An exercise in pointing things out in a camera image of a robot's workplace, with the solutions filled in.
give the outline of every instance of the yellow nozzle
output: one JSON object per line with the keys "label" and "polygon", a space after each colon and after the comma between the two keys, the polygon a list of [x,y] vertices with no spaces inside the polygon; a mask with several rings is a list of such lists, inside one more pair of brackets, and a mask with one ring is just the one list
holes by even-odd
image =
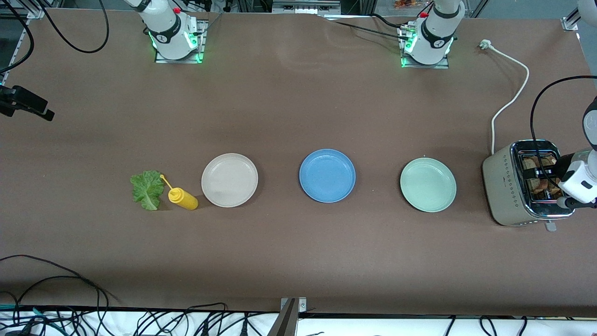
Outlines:
{"label": "yellow nozzle", "polygon": [[161,179],[164,180],[164,182],[166,182],[166,184],[170,187],[170,189],[173,189],[172,186],[170,185],[170,183],[166,180],[166,178],[164,177],[164,174],[159,176]]}

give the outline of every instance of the white plate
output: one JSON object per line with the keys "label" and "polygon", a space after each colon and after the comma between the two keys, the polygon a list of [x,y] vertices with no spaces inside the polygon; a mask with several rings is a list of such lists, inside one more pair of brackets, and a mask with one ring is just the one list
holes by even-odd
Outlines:
{"label": "white plate", "polygon": [[257,189],[257,168],[246,156],[222,154],[205,167],[201,177],[203,194],[221,207],[239,206],[251,198]]}

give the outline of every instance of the white power cord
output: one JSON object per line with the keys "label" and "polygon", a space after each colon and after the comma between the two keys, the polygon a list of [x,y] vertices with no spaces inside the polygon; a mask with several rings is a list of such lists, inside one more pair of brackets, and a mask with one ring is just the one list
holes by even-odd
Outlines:
{"label": "white power cord", "polygon": [[495,49],[493,47],[493,45],[491,45],[491,41],[488,39],[484,39],[483,41],[481,41],[481,43],[479,43],[479,47],[483,50],[485,49],[490,49],[495,51],[496,53],[504,56],[505,58],[514,61],[516,63],[518,63],[520,66],[522,66],[526,71],[527,71],[527,77],[524,79],[524,82],[522,83],[522,86],[520,88],[520,90],[518,90],[518,92],[516,93],[516,96],[514,96],[514,98],[512,98],[512,100],[510,100],[510,102],[508,102],[507,104],[504,105],[504,107],[502,107],[499,111],[497,111],[497,113],[493,116],[493,118],[491,119],[491,155],[496,153],[496,118],[500,115],[500,113],[502,111],[504,111],[508,106],[510,106],[517,98],[518,96],[521,94],[522,89],[524,89],[524,87],[527,85],[528,82],[528,76],[530,74],[530,71],[528,70],[528,67],[524,64],[522,64],[522,62],[519,62],[518,60],[502,53],[501,51],[499,51],[498,49]]}

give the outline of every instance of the light green plate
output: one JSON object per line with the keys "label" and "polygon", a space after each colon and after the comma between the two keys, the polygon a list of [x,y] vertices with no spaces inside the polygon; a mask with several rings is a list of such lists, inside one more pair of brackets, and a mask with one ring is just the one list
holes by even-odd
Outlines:
{"label": "light green plate", "polygon": [[422,157],[404,167],[400,189],[412,206],[425,212],[438,212],[454,201],[456,180],[445,164]]}

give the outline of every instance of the blue plate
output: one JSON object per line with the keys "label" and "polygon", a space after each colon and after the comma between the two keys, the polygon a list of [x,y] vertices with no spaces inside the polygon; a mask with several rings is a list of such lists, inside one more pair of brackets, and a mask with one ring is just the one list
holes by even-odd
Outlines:
{"label": "blue plate", "polygon": [[320,149],[309,154],[301,164],[298,175],[305,193],[322,203],[344,199],[356,182],[352,162],[334,149]]}

